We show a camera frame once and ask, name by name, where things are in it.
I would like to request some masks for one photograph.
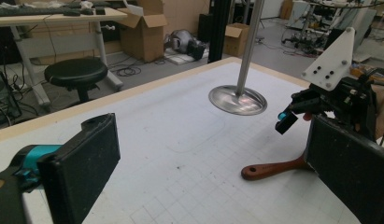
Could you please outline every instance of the table leg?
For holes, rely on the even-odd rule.
[[[102,37],[101,23],[99,21],[95,22],[95,33],[96,33],[96,44],[99,48],[99,54],[101,56],[101,61],[107,65],[107,55],[105,53],[104,38]],[[110,71],[107,72],[107,78],[113,83],[116,89],[119,91],[123,86],[123,83]]]
[[[31,61],[29,60],[29,57],[22,45],[22,38],[20,38],[17,27],[11,26],[10,28],[11,28],[11,33],[14,35],[14,41],[16,42],[17,48],[22,57],[22,62],[25,65],[26,70],[28,71],[29,80],[26,80],[26,83],[32,86],[32,89],[34,91],[35,97],[39,105],[44,107],[49,106],[50,105],[49,97],[47,96],[42,85],[39,83],[39,80],[37,79],[37,76],[31,64]]]

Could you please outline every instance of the cardboard box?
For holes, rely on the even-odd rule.
[[[138,0],[143,15],[136,15],[129,8],[119,8],[128,17],[121,24],[121,48],[124,53],[145,62],[164,56],[164,29],[167,20],[161,0]]]
[[[279,17],[282,20],[288,20],[291,16],[292,8],[293,8],[293,1],[292,0],[284,0],[282,2],[281,13],[279,14]]]
[[[199,16],[209,12],[210,0],[163,0],[163,3],[164,15],[168,21],[164,34],[187,30],[197,35]]]
[[[226,26],[223,53],[238,57],[244,53],[248,39],[249,26],[233,23]]]

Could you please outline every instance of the black stool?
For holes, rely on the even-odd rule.
[[[44,76],[54,86],[78,90],[82,104],[90,100],[87,91],[107,76],[107,66],[94,58],[71,59],[48,66]]]

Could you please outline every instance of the table surface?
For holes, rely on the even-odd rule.
[[[121,160],[85,223],[359,223],[315,173],[241,178],[247,165],[299,157],[309,123],[275,131],[277,114],[307,83],[256,64],[246,87],[266,98],[262,114],[211,104],[209,92],[235,85],[239,70],[240,60],[221,60],[1,130],[0,171],[22,147],[63,144],[82,121],[115,113]],[[42,190],[24,197],[34,223],[50,223]]]
[[[106,15],[80,15],[79,17],[67,17],[61,14],[0,17],[0,26],[19,26],[38,23],[61,23],[69,21],[119,21],[127,17],[127,14],[110,7],[105,7],[105,13]]]

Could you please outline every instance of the white table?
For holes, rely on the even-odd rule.
[[[246,87],[268,102],[260,115],[209,102],[212,89],[238,79],[240,61],[230,58],[6,128],[0,171],[22,147],[63,144],[85,119],[115,113],[121,160],[84,223],[359,223],[315,173],[241,178],[247,165],[299,157],[309,128],[299,119],[284,135],[275,131],[277,114],[307,84],[251,68]],[[25,198],[34,223],[50,223],[42,190]]]
[[[23,64],[28,71],[30,81],[28,85],[33,87],[34,94],[38,103],[42,106],[49,106],[50,100],[43,87],[39,83],[36,72],[30,59],[50,56],[54,54],[64,54],[70,52],[83,51],[99,48],[100,58],[104,64],[107,64],[104,39],[102,37],[100,21],[118,21],[127,17],[125,13],[119,12],[113,8],[105,8],[106,15],[91,15],[80,17],[66,17],[63,15],[39,15],[39,16],[21,16],[21,17],[0,17],[0,26],[9,26],[14,35],[14,40],[22,57]],[[83,35],[65,35],[39,38],[21,38],[17,26],[34,24],[58,24],[65,22],[85,22],[94,23],[95,32]],[[111,72],[108,72],[107,78],[119,90],[122,82]]]

